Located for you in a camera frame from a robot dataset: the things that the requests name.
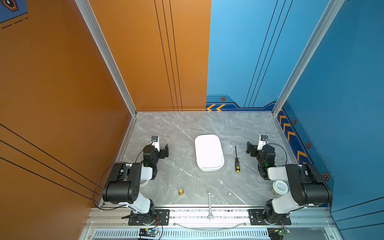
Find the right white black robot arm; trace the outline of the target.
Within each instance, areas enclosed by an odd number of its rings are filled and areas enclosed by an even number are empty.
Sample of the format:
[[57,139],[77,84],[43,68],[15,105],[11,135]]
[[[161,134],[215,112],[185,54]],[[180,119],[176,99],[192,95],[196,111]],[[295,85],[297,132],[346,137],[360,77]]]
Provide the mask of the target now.
[[264,180],[287,183],[286,194],[266,202],[262,217],[267,224],[274,225],[287,219],[291,212],[306,206],[330,204],[333,194],[315,165],[275,165],[275,148],[272,144],[247,142],[246,152],[257,158],[258,171]]

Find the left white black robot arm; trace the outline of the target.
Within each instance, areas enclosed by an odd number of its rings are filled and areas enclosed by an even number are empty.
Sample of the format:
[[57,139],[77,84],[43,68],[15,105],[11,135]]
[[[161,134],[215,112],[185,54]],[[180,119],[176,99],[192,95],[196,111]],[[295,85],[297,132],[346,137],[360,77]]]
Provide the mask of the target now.
[[116,163],[112,167],[103,189],[104,202],[118,204],[120,208],[132,210],[128,216],[144,225],[151,225],[156,220],[155,205],[151,199],[140,193],[142,181],[154,180],[158,173],[160,159],[169,157],[169,146],[158,149],[147,145],[143,149],[143,161],[140,163]]

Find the black yellow screwdriver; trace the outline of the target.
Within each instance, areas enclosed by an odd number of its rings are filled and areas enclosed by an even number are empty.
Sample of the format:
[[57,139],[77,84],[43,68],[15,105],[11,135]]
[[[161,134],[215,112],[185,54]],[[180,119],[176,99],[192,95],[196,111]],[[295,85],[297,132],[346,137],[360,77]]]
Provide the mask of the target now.
[[235,146],[235,170],[237,173],[240,172],[240,161],[237,154],[237,146]]

